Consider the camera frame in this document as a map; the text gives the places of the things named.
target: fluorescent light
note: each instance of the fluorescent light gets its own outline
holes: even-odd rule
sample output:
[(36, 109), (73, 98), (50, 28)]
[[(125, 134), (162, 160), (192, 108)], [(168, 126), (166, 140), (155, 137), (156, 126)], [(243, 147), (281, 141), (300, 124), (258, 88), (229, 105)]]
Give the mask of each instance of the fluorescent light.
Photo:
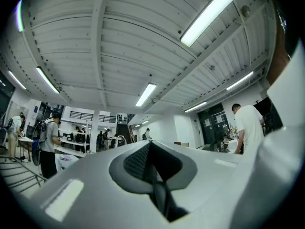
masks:
[(212, 0), (181, 37), (190, 47), (233, 0)]
[(22, 17), (21, 17), (21, 3), (22, 0), (20, 0), (16, 7), (16, 21), (17, 21), (17, 29), (19, 32), (23, 31), (23, 24), (22, 24)]
[(11, 71), (9, 71), (9, 73), (14, 78), (14, 80), (25, 90), (26, 87), (22, 85), (22, 83), (14, 76), (14, 74)]
[(203, 103), (201, 103), (201, 104), (199, 104), (199, 105), (196, 105), (196, 106), (193, 107), (193, 108), (190, 108), (190, 109), (188, 109), (188, 110), (185, 110), (185, 113), (190, 112), (190, 111), (192, 111), (192, 110), (194, 110), (194, 109), (196, 109), (196, 108), (199, 108), (199, 107), (201, 107), (202, 105), (205, 105), (205, 104), (206, 104), (206, 102), (203, 102)]
[(141, 107), (145, 100), (152, 94), (153, 90), (156, 88), (156, 84), (148, 83), (144, 93), (140, 97), (139, 101), (137, 102), (136, 106)]
[(245, 79), (249, 78), (251, 75), (253, 75), (253, 71), (251, 71), (250, 73), (248, 73), (248, 75), (244, 76), (242, 79), (240, 79), (239, 81), (235, 82), (234, 84), (230, 85), (229, 87), (227, 87), (227, 91), (229, 91), (230, 89), (232, 89), (233, 87), (235, 87), (236, 85), (238, 85), (240, 82), (244, 81)]
[(44, 79), (44, 81), (49, 85), (49, 87), (57, 94), (59, 94), (59, 91), (55, 88), (55, 86), (49, 81), (49, 79), (47, 78), (47, 76), (44, 74), (44, 72), (42, 71), (41, 67), (37, 67), (36, 70), (38, 71), (38, 73), (41, 75), (41, 77)]

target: white column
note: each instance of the white column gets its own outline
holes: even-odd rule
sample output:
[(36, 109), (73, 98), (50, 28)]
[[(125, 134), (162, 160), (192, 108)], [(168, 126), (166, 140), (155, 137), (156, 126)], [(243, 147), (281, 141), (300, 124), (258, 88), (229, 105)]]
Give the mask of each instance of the white column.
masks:
[(91, 139), (90, 139), (90, 150), (96, 152), (96, 138), (98, 135), (98, 125), (99, 125), (99, 115), (100, 110), (94, 110), (93, 121), (91, 126)]

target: man in gray shirt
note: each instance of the man in gray shirt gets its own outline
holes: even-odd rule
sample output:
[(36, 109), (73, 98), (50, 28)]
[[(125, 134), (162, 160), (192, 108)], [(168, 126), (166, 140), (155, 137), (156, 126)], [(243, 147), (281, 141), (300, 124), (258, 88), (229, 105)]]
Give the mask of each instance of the man in gray shirt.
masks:
[(60, 145), (58, 139), (58, 123), (60, 122), (60, 114), (53, 113), (52, 119), (47, 120), (46, 140), (40, 143), (40, 164), (43, 177), (49, 179), (57, 173), (55, 164), (54, 144)]

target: dark hair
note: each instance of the dark hair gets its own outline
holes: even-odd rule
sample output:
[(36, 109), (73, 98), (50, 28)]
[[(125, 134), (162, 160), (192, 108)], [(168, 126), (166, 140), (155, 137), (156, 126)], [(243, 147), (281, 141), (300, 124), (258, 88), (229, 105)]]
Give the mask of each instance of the dark hair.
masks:
[(238, 108), (238, 107), (241, 107), (240, 104), (233, 104), (233, 106), (232, 106), (232, 111), (233, 111), (235, 108)]
[(61, 118), (61, 114), (60, 113), (57, 113), (57, 112), (54, 112), (54, 113), (52, 113), (52, 118), (53, 119), (56, 119), (56, 118)]

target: metal rack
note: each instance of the metal rack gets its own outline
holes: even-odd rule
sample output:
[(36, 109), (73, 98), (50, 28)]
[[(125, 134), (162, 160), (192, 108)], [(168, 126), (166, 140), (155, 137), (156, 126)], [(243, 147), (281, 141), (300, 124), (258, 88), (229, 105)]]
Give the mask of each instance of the metal rack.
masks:
[[(31, 170), (29, 170), (27, 167), (24, 166), (23, 163), (21, 163), (19, 160), (12, 158), (10, 156), (0, 156), (0, 159), (4, 159), (5, 162), (1, 162), (0, 163), (0, 172), (2, 174), (2, 177), (4, 178), (4, 180), (7, 183), (7, 186), (10, 189), (13, 189), (18, 192), (18, 193), (22, 193), (25, 190), (28, 190), (29, 188), (35, 186), (35, 185), (39, 185), (39, 187), (41, 187), (41, 182), (46, 181), (47, 179), (35, 174), (34, 172), (32, 172)], [(6, 162), (7, 159), (14, 159), (16, 162)], [(10, 179), (10, 177), (19, 177), (14, 180), (13, 182), (9, 182), (8, 180)], [(26, 186), (22, 186), (21, 189), (16, 189), (17, 187), (21, 186), (21, 185), (25, 185)]]

